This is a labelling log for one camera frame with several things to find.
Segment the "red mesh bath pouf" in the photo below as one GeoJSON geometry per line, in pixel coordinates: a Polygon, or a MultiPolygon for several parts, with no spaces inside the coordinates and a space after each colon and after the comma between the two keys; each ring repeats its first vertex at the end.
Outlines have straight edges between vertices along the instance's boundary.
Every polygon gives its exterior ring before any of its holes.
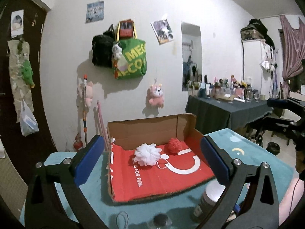
{"type": "Polygon", "coordinates": [[[184,141],[180,141],[178,138],[171,138],[165,145],[164,151],[170,155],[178,155],[179,152],[187,148],[188,146],[184,141]]]}

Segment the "white mesh bath pouf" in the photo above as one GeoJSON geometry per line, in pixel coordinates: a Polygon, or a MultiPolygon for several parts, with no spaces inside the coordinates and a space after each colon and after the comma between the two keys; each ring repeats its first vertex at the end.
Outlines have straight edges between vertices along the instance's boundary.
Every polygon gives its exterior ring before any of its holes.
{"type": "Polygon", "coordinates": [[[170,163],[167,157],[165,157],[164,154],[161,154],[161,152],[162,149],[157,147],[155,143],[144,143],[136,148],[132,161],[137,163],[140,167],[156,165],[159,169],[166,169],[170,163]],[[159,166],[160,159],[165,161],[165,167],[159,166]]]}

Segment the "large glass jar metal lid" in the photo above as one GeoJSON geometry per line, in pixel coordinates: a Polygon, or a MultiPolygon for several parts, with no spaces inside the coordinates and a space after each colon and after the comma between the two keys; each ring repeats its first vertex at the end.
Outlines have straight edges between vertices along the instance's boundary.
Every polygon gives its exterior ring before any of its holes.
{"type": "Polygon", "coordinates": [[[210,181],[206,185],[199,203],[193,210],[193,220],[200,222],[205,219],[218,202],[224,190],[225,186],[219,184],[218,180],[214,179],[210,181]]]}

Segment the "cardboard box red lining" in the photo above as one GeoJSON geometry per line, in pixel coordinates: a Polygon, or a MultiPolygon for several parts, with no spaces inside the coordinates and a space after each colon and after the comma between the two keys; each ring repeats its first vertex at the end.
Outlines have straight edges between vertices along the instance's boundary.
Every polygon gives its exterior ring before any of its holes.
{"type": "Polygon", "coordinates": [[[200,150],[196,116],[108,123],[109,194],[116,203],[174,195],[214,177],[200,150]]]}

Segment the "white wardrobe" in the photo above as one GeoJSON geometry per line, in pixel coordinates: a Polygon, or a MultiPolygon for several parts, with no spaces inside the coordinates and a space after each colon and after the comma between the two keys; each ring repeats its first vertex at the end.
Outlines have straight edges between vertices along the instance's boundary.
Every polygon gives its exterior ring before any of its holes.
{"type": "Polygon", "coordinates": [[[272,97],[274,70],[272,48],[264,39],[243,40],[243,78],[265,100],[272,97]]]}

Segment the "dark cloth side table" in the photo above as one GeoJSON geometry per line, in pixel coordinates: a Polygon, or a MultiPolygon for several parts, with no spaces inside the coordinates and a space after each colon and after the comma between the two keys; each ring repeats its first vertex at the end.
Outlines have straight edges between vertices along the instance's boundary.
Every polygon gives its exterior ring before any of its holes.
{"type": "Polygon", "coordinates": [[[189,96],[185,111],[197,116],[195,125],[197,131],[209,134],[225,128],[231,130],[243,128],[271,114],[272,108],[266,101],[228,103],[214,98],[189,96]]]}

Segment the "pink curtain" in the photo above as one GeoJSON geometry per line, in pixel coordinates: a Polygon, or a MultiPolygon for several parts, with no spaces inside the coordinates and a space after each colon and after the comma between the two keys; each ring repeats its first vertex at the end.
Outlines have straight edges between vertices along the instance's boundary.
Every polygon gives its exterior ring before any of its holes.
{"type": "Polygon", "coordinates": [[[288,96],[290,90],[288,79],[302,73],[302,60],[304,59],[304,23],[299,18],[299,28],[292,28],[286,16],[280,16],[280,22],[285,38],[283,62],[283,91],[288,96]]]}

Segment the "plastic bag on door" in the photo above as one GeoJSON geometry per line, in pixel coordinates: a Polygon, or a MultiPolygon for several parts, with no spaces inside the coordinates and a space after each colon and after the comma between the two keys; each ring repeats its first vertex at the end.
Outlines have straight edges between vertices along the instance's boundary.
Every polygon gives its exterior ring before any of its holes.
{"type": "Polygon", "coordinates": [[[38,123],[24,100],[21,102],[20,127],[23,136],[39,132],[38,123]]]}

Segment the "green cleanser bottle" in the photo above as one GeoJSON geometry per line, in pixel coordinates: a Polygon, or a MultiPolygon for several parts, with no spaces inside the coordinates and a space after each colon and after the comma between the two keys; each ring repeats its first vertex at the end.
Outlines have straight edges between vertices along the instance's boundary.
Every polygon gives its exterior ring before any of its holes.
{"type": "Polygon", "coordinates": [[[172,228],[172,221],[167,214],[157,214],[147,223],[149,229],[169,229],[172,228]]]}

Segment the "pink cat plush hanging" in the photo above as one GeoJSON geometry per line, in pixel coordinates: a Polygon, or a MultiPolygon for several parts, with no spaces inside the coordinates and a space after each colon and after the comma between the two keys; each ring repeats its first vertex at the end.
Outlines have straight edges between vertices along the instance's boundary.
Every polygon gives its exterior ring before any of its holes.
{"type": "Polygon", "coordinates": [[[162,84],[154,84],[149,87],[147,95],[147,105],[156,108],[164,107],[164,93],[162,89],[162,84]]]}

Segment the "green plush toy on door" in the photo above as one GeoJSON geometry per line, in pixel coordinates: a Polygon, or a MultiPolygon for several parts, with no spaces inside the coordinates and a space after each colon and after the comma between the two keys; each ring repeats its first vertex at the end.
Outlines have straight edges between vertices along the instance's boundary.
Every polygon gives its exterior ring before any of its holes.
{"type": "Polygon", "coordinates": [[[24,82],[30,86],[30,88],[35,87],[35,83],[33,81],[33,70],[31,68],[31,63],[29,60],[25,60],[22,68],[21,68],[21,75],[24,82]]]}

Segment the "green tote bag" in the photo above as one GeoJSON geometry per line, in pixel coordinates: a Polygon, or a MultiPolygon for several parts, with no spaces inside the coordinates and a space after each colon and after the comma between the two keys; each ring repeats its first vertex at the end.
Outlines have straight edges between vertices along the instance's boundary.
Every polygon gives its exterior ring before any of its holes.
{"type": "Polygon", "coordinates": [[[112,68],[115,79],[126,80],[145,76],[147,71],[146,42],[138,39],[134,24],[132,38],[119,38],[118,30],[119,23],[114,44],[119,44],[123,53],[119,60],[115,60],[112,54],[112,68]]]}

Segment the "hanging organizer on door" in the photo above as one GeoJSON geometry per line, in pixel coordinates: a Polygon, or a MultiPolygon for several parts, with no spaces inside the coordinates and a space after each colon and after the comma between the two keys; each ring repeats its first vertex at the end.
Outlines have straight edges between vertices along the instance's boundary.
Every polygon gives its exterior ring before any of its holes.
{"type": "Polygon", "coordinates": [[[20,122],[20,112],[22,100],[26,102],[30,110],[33,112],[33,101],[31,97],[31,87],[23,78],[22,67],[26,60],[29,60],[30,45],[26,41],[9,40],[9,76],[10,85],[14,98],[14,107],[17,114],[16,123],[20,122]]]}

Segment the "red framed picture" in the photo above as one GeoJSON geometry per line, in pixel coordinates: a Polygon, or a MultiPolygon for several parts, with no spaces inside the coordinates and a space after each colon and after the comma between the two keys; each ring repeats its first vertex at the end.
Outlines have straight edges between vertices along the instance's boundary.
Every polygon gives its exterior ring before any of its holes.
{"type": "Polygon", "coordinates": [[[132,38],[133,37],[133,24],[132,19],[119,22],[119,38],[132,38]]]}

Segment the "photo on door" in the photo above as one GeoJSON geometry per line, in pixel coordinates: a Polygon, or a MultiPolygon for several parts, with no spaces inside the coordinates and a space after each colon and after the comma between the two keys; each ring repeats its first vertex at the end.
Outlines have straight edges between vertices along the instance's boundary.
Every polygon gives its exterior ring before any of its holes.
{"type": "Polygon", "coordinates": [[[23,29],[24,29],[23,16],[24,16],[24,10],[13,11],[11,13],[10,31],[12,38],[23,35],[23,29]]]}

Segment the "pink plush on wall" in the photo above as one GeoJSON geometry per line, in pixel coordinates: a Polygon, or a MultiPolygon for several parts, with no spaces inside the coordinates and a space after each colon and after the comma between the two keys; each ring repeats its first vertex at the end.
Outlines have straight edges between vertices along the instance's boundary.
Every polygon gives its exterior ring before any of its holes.
{"type": "Polygon", "coordinates": [[[87,108],[91,107],[94,98],[93,86],[94,84],[91,81],[88,82],[87,79],[84,79],[83,84],[78,85],[78,95],[83,99],[87,108]]]}

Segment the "wall mirror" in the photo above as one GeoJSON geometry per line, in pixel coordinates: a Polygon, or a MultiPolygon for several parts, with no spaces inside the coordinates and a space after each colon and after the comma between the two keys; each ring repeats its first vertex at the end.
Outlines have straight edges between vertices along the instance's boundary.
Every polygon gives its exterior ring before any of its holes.
{"type": "Polygon", "coordinates": [[[201,29],[187,22],[181,23],[182,37],[182,90],[202,81],[202,41],[201,29]]]}

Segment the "white panda plush keychain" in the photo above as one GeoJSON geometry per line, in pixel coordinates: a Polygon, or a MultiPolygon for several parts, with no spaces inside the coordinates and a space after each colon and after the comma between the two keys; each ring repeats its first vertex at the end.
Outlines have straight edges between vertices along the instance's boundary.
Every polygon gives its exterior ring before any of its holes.
{"type": "Polygon", "coordinates": [[[115,60],[119,60],[122,56],[123,49],[119,46],[119,44],[114,44],[112,47],[113,58],[115,60]]]}

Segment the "black bag on wall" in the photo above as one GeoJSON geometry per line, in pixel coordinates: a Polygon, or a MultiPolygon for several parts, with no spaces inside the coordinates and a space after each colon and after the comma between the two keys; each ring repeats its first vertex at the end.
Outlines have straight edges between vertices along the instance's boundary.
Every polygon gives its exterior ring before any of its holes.
{"type": "Polygon", "coordinates": [[[92,39],[92,63],[95,66],[112,68],[112,47],[115,41],[113,24],[101,35],[92,39]]]}

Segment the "photo poster on wall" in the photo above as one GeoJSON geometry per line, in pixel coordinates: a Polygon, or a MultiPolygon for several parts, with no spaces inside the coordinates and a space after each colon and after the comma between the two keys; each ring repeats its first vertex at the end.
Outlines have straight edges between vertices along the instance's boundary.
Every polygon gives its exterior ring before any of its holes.
{"type": "Polygon", "coordinates": [[[151,26],[153,31],[155,32],[159,44],[165,44],[170,41],[173,41],[173,31],[167,19],[154,21],[151,23],[151,26]]]}

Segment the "blue poster on wall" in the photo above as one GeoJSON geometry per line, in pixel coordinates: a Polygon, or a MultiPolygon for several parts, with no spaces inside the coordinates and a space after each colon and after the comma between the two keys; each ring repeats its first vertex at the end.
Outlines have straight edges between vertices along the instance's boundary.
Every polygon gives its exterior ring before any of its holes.
{"type": "Polygon", "coordinates": [[[87,4],[85,23],[101,21],[104,19],[104,1],[87,4]]]}

